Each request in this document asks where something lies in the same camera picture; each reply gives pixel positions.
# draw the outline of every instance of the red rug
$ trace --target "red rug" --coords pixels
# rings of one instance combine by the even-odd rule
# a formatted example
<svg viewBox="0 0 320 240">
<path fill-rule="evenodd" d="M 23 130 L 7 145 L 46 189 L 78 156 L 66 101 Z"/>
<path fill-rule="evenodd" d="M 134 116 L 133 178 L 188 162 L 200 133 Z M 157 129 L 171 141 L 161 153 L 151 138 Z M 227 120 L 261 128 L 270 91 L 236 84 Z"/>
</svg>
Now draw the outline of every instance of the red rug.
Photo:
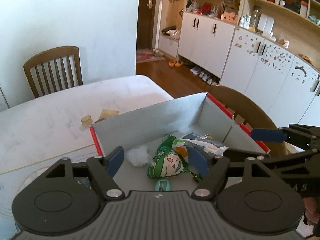
<svg viewBox="0 0 320 240">
<path fill-rule="evenodd" d="M 164 57 L 155 57 L 153 54 L 151 49 L 137 49 L 136 63 L 165 60 Z"/>
</svg>

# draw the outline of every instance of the metal screw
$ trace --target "metal screw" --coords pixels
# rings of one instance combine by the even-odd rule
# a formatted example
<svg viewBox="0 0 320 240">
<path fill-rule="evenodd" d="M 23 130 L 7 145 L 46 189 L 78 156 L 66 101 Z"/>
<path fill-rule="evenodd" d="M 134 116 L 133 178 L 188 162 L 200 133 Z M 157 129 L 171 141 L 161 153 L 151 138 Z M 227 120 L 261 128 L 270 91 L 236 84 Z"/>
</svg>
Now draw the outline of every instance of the metal screw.
<svg viewBox="0 0 320 240">
<path fill-rule="evenodd" d="M 119 190 L 119 189 L 116 189 L 116 188 L 114 188 L 114 189 L 109 189 L 109 190 L 107 191 L 107 196 L 108 196 L 108 197 L 120 197 L 121 195 L 122 195 L 122 191 Z"/>
<path fill-rule="evenodd" d="M 205 188 L 199 188 L 199 189 L 195 190 L 194 193 L 198 197 L 207 197 L 210 195 L 210 191 Z"/>
</svg>

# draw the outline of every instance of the wooden chair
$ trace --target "wooden chair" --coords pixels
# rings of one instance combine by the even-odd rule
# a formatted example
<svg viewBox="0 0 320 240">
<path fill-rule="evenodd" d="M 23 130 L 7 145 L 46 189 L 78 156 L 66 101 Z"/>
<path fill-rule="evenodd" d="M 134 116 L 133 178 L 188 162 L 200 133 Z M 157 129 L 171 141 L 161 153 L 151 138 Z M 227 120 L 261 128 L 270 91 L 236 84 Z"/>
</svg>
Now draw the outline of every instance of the wooden chair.
<svg viewBox="0 0 320 240">
<path fill-rule="evenodd" d="M 253 101 L 243 94 L 224 86 L 213 86 L 209 93 L 228 109 L 233 110 L 237 124 L 245 124 L 250 129 L 277 129 L 270 117 Z M 270 156 L 287 155 L 285 143 L 265 143 L 270 149 Z"/>
<path fill-rule="evenodd" d="M 51 94 L 83 84 L 78 47 L 63 46 L 46 50 L 29 59 L 23 69 L 35 98 L 40 97 L 40 90 L 44 96 L 46 92 Z"/>
</svg>

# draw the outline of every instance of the white cotton ball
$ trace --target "white cotton ball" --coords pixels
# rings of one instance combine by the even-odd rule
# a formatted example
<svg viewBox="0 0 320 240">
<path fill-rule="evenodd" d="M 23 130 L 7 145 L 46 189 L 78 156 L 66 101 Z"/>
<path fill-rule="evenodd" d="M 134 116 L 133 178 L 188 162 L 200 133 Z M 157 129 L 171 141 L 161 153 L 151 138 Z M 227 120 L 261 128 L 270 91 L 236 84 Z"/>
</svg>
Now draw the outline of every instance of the white cotton ball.
<svg viewBox="0 0 320 240">
<path fill-rule="evenodd" d="M 151 162 L 152 158 L 147 152 L 147 146 L 142 145 L 126 152 L 126 158 L 133 166 L 142 167 Z"/>
</svg>

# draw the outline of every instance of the orange slipper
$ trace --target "orange slipper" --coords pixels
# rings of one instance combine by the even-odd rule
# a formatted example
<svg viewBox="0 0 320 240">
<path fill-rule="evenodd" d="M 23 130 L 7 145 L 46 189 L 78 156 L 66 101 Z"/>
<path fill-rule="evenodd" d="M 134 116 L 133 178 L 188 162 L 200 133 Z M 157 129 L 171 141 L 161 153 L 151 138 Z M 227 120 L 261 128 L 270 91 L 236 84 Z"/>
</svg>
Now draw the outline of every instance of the orange slipper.
<svg viewBox="0 0 320 240">
<path fill-rule="evenodd" d="M 169 67 L 173 67 L 177 63 L 176 60 L 172 59 L 169 61 Z"/>
<path fill-rule="evenodd" d="M 183 62 L 181 60 L 178 60 L 176 63 L 175 63 L 175 66 L 176 67 L 181 67 L 183 65 Z"/>
</svg>

